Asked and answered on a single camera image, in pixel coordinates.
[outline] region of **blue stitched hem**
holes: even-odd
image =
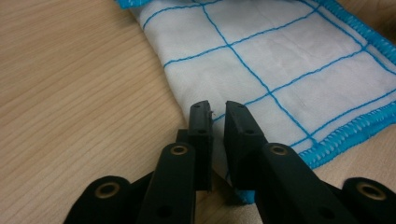
[[[129,7],[141,7],[151,0],[116,0],[120,8],[127,9]]]
[[[385,37],[373,30],[356,16],[347,12],[336,1],[313,0],[328,9],[338,20],[343,21],[376,47],[387,59],[396,64],[396,48]]]
[[[358,116],[330,133],[317,145],[299,155],[311,168],[317,168],[371,136],[396,123],[396,102]]]
[[[377,101],[379,101],[379,100],[381,100],[381,99],[384,99],[385,97],[388,97],[389,95],[393,94],[394,92],[396,92],[396,89],[394,89],[394,90],[392,90],[392,91],[388,91],[387,93],[385,93],[385,94],[383,94],[383,95],[381,95],[381,96],[379,96],[379,97],[377,97],[377,98],[375,98],[375,99],[373,99],[373,100],[371,100],[371,101],[368,101],[368,102],[366,102],[366,103],[364,103],[364,104],[362,104],[362,105],[358,105],[358,106],[355,106],[355,107],[353,107],[353,108],[348,109],[348,110],[345,111],[344,113],[339,114],[337,117],[335,117],[335,118],[333,118],[333,119],[330,119],[329,121],[327,121],[326,123],[324,123],[323,125],[321,125],[320,127],[318,127],[317,129],[315,129],[315,130],[311,133],[311,135],[315,135],[317,132],[319,132],[320,130],[324,129],[327,125],[329,125],[329,124],[331,124],[332,122],[334,122],[334,121],[340,119],[340,118],[343,117],[344,115],[349,114],[349,113],[352,112],[352,111],[358,110],[358,109],[360,109],[360,108],[362,108],[362,107],[365,107],[365,106],[367,106],[367,105],[369,105],[369,104],[372,104],[372,103],[374,103],[374,102],[377,102]],[[300,141],[291,144],[290,147],[297,146],[299,143],[305,141],[306,139],[308,139],[308,138],[303,138],[303,139],[301,139]]]
[[[314,8],[311,4],[309,4],[309,3],[307,3],[307,2],[305,2],[305,1],[303,1],[303,0],[300,0],[300,1],[302,1],[304,4],[306,4],[306,5],[308,5],[308,6],[310,6],[310,7],[312,7],[312,8]],[[349,33],[347,30],[345,30],[344,28],[342,28],[340,25],[338,25],[335,21],[332,21],[332,20],[330,20],[327,16],[325,16],[323,13],[321,13],[321,12],[319,12],[318,11],[318,14],[324,19],[324,20],[326,20],[326,21],[328,21],[329,23],[331,23],[333,26],[335,26],[336,28],[338,28],[341,32],[343,32],[344,34],[346,34],[346,35],[348,35],[348,36],[350,36],[354,41],[355,41],[355,43],[357,43],[358,45],[360,45],[361,47],[363,47],[363,44],[356,38],[356,36],[354,36],[354,35],[352,35],[351,33]],[[366,28],[368,29],[368,30],[366,30],[367,32],[374,32],[375,33],[375,31],[374,30],[371,30],[371,28],[369,28],[368,26],[366,26]],[[380,34],[378,34],[378,33],[376,33],[377,34],[377,37],[378,38],[382,38],[384,41],[388,41],[387,39],[385,39],[384,37],[382,37]],[[370,42],[370,40],[368,40],[368,39],[364,39],[365,41],[367,41],[368,42],[368,44],[371,44],[371,45],[373,45],[373,43],[371,43]],[[394,72],[392,72],[390,69],[388,69],[382,62],[380,62],[380,60],[370,51],[370,50],[366,50],[366,52],[368,53],[368,54],[370,54],[372,57],[373,57],[373,59],[382,67],[382,68],[384,68],[386,71],[388,71],[388,72],[390,72],[390,73],[392,73],[393,75],[396,75],[396,73],[394,73]]]

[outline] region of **metal screw hole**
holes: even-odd
[[[279,156],[285,156],[288,154],[288,151],[283,147],[271,147],[270,150],[272,151],[272,153]]]
[[[116,182],[107,182],[99,186],[95,191],[95,196],[100,199],[111,198],[120,190],[120,185]]]
[[[387,198],[384,191],[369,183],[360,182],[357,189],[362,195],[373,200],[384,201]]]
[[[176,156],[180,156],[183,154],[186,154],[188,151],[188,149],[186,147],[183,146],[175,146],[171,148],[171,153],[176,155]]]

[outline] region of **wooden table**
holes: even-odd
[[[341,1],[395,41],[396,4]],[[0,223],[60,223],[94,179],[135,181],[185,128],[134,17],[109,0],[0,2]],[[396,127],[318,168],[396,190]],[[196,223],[261,223],[219,177]]]

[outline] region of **blue overlock stitching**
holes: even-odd
[[[358,106],[355,106],[355,107],[353,107],[353,108],[348,109],[348,110],[345,111],[344,113],[339,114],[338,116],[334,117],[333,119],[330,119],[329,121],[325,122],[322,126],[320,126],[320,127],[318,127],[317,129],[315,129],[315,130],[311,133],[311,135],[316,134],[317,132],[319,132],[320,130],[324,129],[326,126],[328,126],[329,124],[335,122],[336,120],[340,119],[341,117],[345,116],[346,114],[349,114],[349,113],[351,113],[352,111],[358,110],[358,109],[363,108],[363,107],[365,107],[365,106],[367,106],[367,105],[370,105],[370,104],[372,104],[372,103],[375,103],[375,102],[377,102],[377,101],[379,101],[379,100],[381,100],[381,99],[383,99],[383,98],[385,98],[385,97],[387,97],[387,96],[393,94],[394,92],[396,92],[396,89],[394,89],[394,90],[392,90],[392,91],[388,91],[388,92],[386,92],[385,94],[383,94],[383,95],[381,95],[381,96],[379,96],[379,97],[377,97],[377,98],[375,98],[375,99],[373,99],[373,100],[371,100],[371,101],[368,101],[368,102],[366,102],[366,103],[364,103],[364,104],[361,104],[361,105],[358,105]],[[297,146],[299,143],[301,143],[301,142],[303,142],[303,141],[305,141],[305,140],[307,140],[307,139],[308,139],[308,138],[303,138],[303,139],[301,139],[300,141],[291,144],[290,146],[291,146],[291,147],[295,147],[295,146]]]
[[[299,1],[302,2],[302,3],[304,3],[304,4],[306,4],[307,6],[313,8],[313,6],[310,5],[309,3],[305,2],[305,1],[302,1],[302,0],[299,0]],[[358,45],[360,45],[361,47],[363,47],[363,44],[362,44],[355,36],[353,36],[352,34],[350,34],[348,31],[346,31],[345,29],[343,29],[341,26],[337,25],[334,21],[331,21],[328,17],[326,17],[326,16],[325,16],[323,13],[321,13],[320,11],[318,11],[318,14],[319,14],[324,20],[328,21],[328,22],[331,23],[334,27],[336,27],[337,29],[339,29],[340,31],[342,31],[344,34],[350,36]],[[372,39],[370,42],[375,42],[375,44],[378,45],[377,41],[374,41],[373,39]],[[393,75],[396,75],[395,72],[391,71],[391,70],[388,69],[383,63],[381,63],[381,62],[379,61],[379,59],[378,59],[377,57],[375,57],[374,54],[373,54],[372,52],[370,52],[369,50],[366,50],[366,52],[367,52],[368,54],[370,54],[370,55],[373,57],[373,59],[374,59],[383,69],[385,69],[386,71],[392,73]]]
[[[333,131],[318,145],[299,155],[311,169],[317,168],[349,148],[364,142],[368,136],[373,136],[394,123],[396,123],[396,102],[353,119]]]
[[[326,7],[336,18],[343,21],[378,49],[392,63],[396,64],[396,48],[379,33],[361,22],[356,16],[345,11],[336,1],[314,0]]]
[[[233,49],[232,46],[230,46],[230,44],[227,42],[226,38],[224,37],[224,35],[221,33],[221,31],[219,30],[219,27],[210,19],[210,16],[208,15],[205,6],[201,6],[207,19],[209,20],[209,22],[215,27],[216,31],[218,32],[218,34],[221,36],[221,38],[223,39],[223,41],[226,43],[226,45],[228,46],[228,48],[233,52],[233,54],[238,58],[239,62],[249,71],[249,73],[251,75],[253,75],[261,84],[262,86],[267,90],[267,92],[270,92],[269,88],[267,85],[265,85],[265,83],[257,76],[257,74],[255,74],[251,68],[244,62],[244,60],[241,58],[241,56],[235,51],[235,49]],[[276,99],[276,97],[270,92],[270,96],[274,99],[274,101],[276,102],[277,106],[284,112],[286,113],[286,115],[288,115],[288,117],[306,134],[309,135],[308,131],[301,125],[301,123],[294,117],[292,116],[289,111],[287,109],[285,109],[280,102]],[[309,139],[315,144],[317,141],[313,138],[313,137],[309,137]]]

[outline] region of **blue thread line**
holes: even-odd
[[[233,52],[233,54],[238,58],[239,62],[246,67],[246,69],[249,71],[249,73],[251,75],[253,75],[255,78],[257,78],[257,80],[262,84],[262,86],[264,86],[264,88],[267,90],[267,92],[269,92],[270,96],[274,99],[274,101],[276,102],[277,106],[284,112],[286,113],[286,115],[288,115],[288,117],[306,134],[309,136],[308,131],[300,124],[300,122],[298,122],[298,120],[296,120],[290,113],[288,110],[286,110],[281,104],[280,102],[276,99],[276,97],[270,92],[270,89],[268,88],[267,85],[265,85],[265,83],[263,83],[263,81],[251,70],[250,67],[248,67],[248,65],[244,62],[244,60],[241,58],[241,56],[235,51],[235,49],[233,49],[232,46],[230,46],[230,44],[227,42],[226,38],[224,37],[224,35],[221,33],[221,31],[219,30],[219,27],[210,19],[209,15],[207,14],[207,11],[205,9],[205,6],[202,6],[202,9],[207,17],[207,19],[209,20],[209,22],[215,27],[216,31],[218,32],[218,34],[221,36],[221,38],[223,39],[223,41],[226,43],[226,45],[228,46],[228,48]],[[312,138],[309,137],[310,140],[313,142],[313,144],[315,144],[317,141]]]
[[[318,68],[318,69],[316,69],[316,70],[314,70],[314,71],[311,71],[311,72],[307,72],[307,73],[305,73],[305,74],[302,74],[301,76],[299,76],[299,77],[293,79],[292,81],[290,81],[290,82],[288,82],[288,83],[286,83],[286,84],[284,84],[284,85],[282,85],[282,86],[276,87],[276,88],[273,89],[271,92],[274,93],[274,92],[280,91],[280,90],[282,90],[283,88],[288,87],[289,85],[291,85],[291,84],[293,84],[293,83],[295,83],[295,82],[297,82],[297,81],[303,79],[304,77],[311,76],[311,75],[313,75],[313,74],[315,74],[315,73],[317,73],[317,72],[320,72],[320,71],[322,71],[323,69],[325,69],[325,68],[327,68],[327,67],[329,67],[329,66],[331,66],[331,65],[333,65],[333,64],[335,64],[335,63],[338,63],[338,62],[340,62],[340,61],[343,61],[344,59],[351,58],[351,57],[353,57],[353,56],[355,56],[355,55],[357,55],[357,54],[359,54],[359,53],[362,53],[363,51],[364,51],[364,49],[360,49],[360,50],[355,51],[355,52],[353,52],[353,53],[351,53],[351,54],[348,54],[347,56],[340,57],[340,58],[338,58],[338,59],[336,59],[336,60],[334,60],[334,61],[332,61],[332,62],[330,62],[330,63],[327,63],[327,64],[321,66],[320,68]],[[249,101],[249,102],[245,103],[245,105],[252,105],[252,104],[254,104],[254,103],[257,103],[257,102],[259,102],[260,100],[262,100],[263,98],[267,97],[268,95],[269,95],[269,92],[265,93],[264,95],[260,96],[259,98],[256,98],[256,99],[254,99],[254,100],[252,100],[252,101]],[[222,114],[222,115],[218,116],[217,118],[215,118],[215,119],[213,119],[213,120],[214,120],[214,122],[216,122],[217,120],[224,118],[224,116],[225,116],[225,114]]]
[[[223,0],[216,0],[216,1],[213,1],[213,2],[206,2],[206,3],[202,3],[202,5],[205,5],[205,6],[206,6],[206,5],[211,5],[211,4],[215,4],[215,3],[217,3],[217,2],[221,2],[221,1],[223,1]],[[161,9],[161,10],[155,12],[154,14],[152,14],[151,16],[149,16],[149,17],[146,19],[145,23],[143,24],[143,30],[146,29],[146,26],[147,26],[147,24],[149,23],[149,21],[151,21],[154,17],[158,16],[158,14],[160,14],[160,13],[163,13],[163,12],[169,11],[169,10],[182,9],[182,8],[193,8],[193,7],[200,7],[200,6],[201,6],[200,4],[196,4],[196,5],[192,5],[192,6],[184,6],[184,7],[167,7],[167,8]]]
[[[318,145],[301,152],[299,155],[302,156],[302,159],[310,168],[319,167],[347,149],[379,133],[390,124],[396,123],[395,115],[396,102],[391,102],[367,114],[358,116],[348,124],[330,133]]]
[[[308,13],[308,14],[306,14],[305,16],[300,17],[300,18],[298,18],[298,19],[296,19],[296,20],[294,20],[294,21],[290,21],[290,22],[285,23],[285,24],[283,24],[283,25],[281,25],[281,26],[274,27],[274,28],[271,28],[271,29],[268,29],[268,30],[260,31],[260,32],[254,34],[254,35],[250,35],[250,36],[248,36],[248,37],[244,37],[244,38],[242,38],[242,39],[240,39],[240,40],[234,41],[233,43],[229,44],[229,46],[234,46],[234,45],[240,44],[240,43],[245,42],[245,41],[247,41],[247,40],[249,40],[249,39],[251,39],[251,38],[253,38],[253,37],[256,37],[256,36],[258,36],[258,35],[264,35],[264,34],[266,34],[266,33],[272,32],[272,31],[278,31],[278,30],[280,30],[280,29],[282,29],[282,28],[285,28],[285,27],[287,27],[287,26],[289,26],[289,25],[292,25],[293,23],[295,23],[295,22],[297,22],[297,21],[305,20],[305,19],[307,19],[309,16],[311,16],[312,14],[314,14],[317,10],[318,10],[318,8],[315,8],[315,9],[312,10],[310,13]],[[222,45],[222,46],[218,46],[218,47],[213,48],[213,49],[208,49],[208,50],[205,50],[205,51],[203,51],[203,52],[201,52],[201,53],[198,53],[198,54],[195,54],[195,55],[186,57],[186,58],[180,58],[180,59],[170,60],[169,62],[165,63],[165,64],[163,65],[163,67],[166,67],[166,66],[169,65],[170,63],[178,63],[178,62],[182,62],[182,61],[187,61],[187,60],[190,60],[190,59],[193,59],[193,58],[197,58],[197,57],[203,56],[203,55],[205,55],[205,54],[207,54],[207,53],[210,53],[210,52],[212,52],[212,51],[215,51],[215,50],[217,50],[217,49],[225,49],[225,48],[228,48],[228,45]]]
[[[374,100],[371,100],[371,101],[369,101],[369,102],[366,102],[366,103],[364,103],[364,104],[362,104],[362,105],[358,105],[358,106],[356,106],[356,107],[354,107],[354,108],[348,109],[346,112],[344,112],[344,113],[338,115],[337,117],[335,117],[335,118],[333,118],[333,119],[327,121],[326,123],[324,123],[322,126],[320,126],[319,128],[317,128],[316,130],[314,130],[311,134],[312,134],[312,135],[316,134],[317,132],[319,132],[320,130],[324,129],[326,126],[328,126],[329,124],[335,122],[336,120],[340,119],[341,117],[345,116],[346,114],[349,114],[349,113],[351,113],[351,112],[354,111],[354,110],[357,110],[357,109],[360,109],[360,108],[362,108],[362,107],[364,107],[364,106],[367,106],[367,105],[369,105],[369,104],[372,104],[372,103],[374,103],[374,102],[376,102],[376,101],[378,101],[378,100],[381,100],[381,99],[383,99],[383,98],[385,98],[385,97],[387,97],[387,96],[393,94],[394,92],[396,92],[396,89],[394,89],[393,91],[389,91],[389,92],[385,93],[384,95],[375,98]],[[307,139],[307,138],[303,138],[302,140],[300,140],[300,141],[298,141],[298,142],[295,142],[295,143],[291,144],[290,146],[291,146],[291,147],[294,147],[294,146],[298,145],[299,143],[305,141],[306,139]]]
[[[310,5],[309,3],[306,3],[305,1],[299,0],[300,2],[306,4],[307,6],[314,8],[312,5]],[[344,34],[348,35],[349,37],[351,37],[358,45],[360,45],[361,47],[363,47],[363,44],[361,42],[359,42],[359,40],[353,36],[352,34],[350,34],[348,31],[346,31],[345,29],[343,29],[341,26],[339,26],[338,24],[336,24],[334,21],[331,21],[328,17],[326,17],[323,13],[321,13],[320,11],[318,11],[318,14],[326,21],[328,21],[330,24],[332,24],[334,27],[336,27],[337,29],[339,29],[340,31],[342,31]],[[395,72],[391,71],[390,69],[388,69],[383,63],[381,63],[379,61],[379,59],[377,57],[374,56],[374,54],[372,52],[370,52],[369,50],[366,50],[366,52],[373,57],[373,59],[387,72],[392,73],[393,75],[396,75]]]

